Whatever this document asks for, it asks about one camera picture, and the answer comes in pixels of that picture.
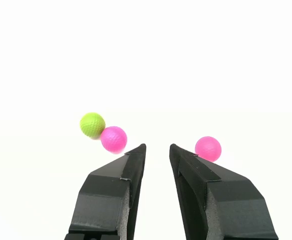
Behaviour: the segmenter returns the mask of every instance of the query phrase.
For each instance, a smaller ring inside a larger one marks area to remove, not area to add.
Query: golf ball
[[[221,155],[221,146],[213,137],[204,136],[196,143],[195,152],[201,158],[214,162]]]
[[[85,114],[80,120],[81,131],[90,138],[98,138],[105,127],[104,119],[95,112]]]
[[[118,126],[107,127],[101,133],[101,144],[104,148],[114,154],[120,153],[127,144],[126,133]]]

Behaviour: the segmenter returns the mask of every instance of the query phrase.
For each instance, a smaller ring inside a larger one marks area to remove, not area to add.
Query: white background
[[[116,159],[79,121],[147,144],[135,239],[184,240],[169,146],[217,138],[292,240],[292,1],[0,0],[0,239],[63,240]]]

